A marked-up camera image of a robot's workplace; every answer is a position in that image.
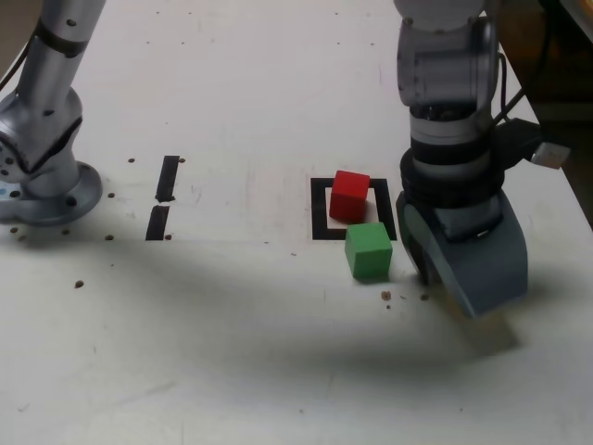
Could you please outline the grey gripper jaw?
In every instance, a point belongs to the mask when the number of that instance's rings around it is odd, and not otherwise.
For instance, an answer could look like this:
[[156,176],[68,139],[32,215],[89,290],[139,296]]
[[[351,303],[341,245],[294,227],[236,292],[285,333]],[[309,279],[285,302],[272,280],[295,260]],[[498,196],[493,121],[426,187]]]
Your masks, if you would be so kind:
[[442,283],[432,260],[416,238],[411,234],[405,222],[399,223],[401,241],[413,263],[421,282],[425,286],[435,286]]
[[437,209],[400,196],[400,221],[432,260],[442,285],[470,317],[527,292],[524,233],[500,191],[471,207]]

